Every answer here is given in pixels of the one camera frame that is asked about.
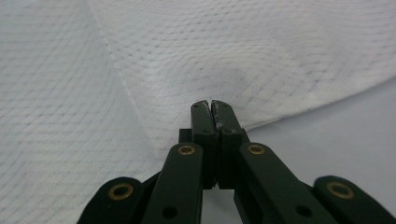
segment white cloth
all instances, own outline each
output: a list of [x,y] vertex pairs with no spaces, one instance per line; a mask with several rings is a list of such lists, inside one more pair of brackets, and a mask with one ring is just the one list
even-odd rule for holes
[[395,71],[393,0],[3,0],[0,223],[75,223],[150,177],[198,100],[252,128]]

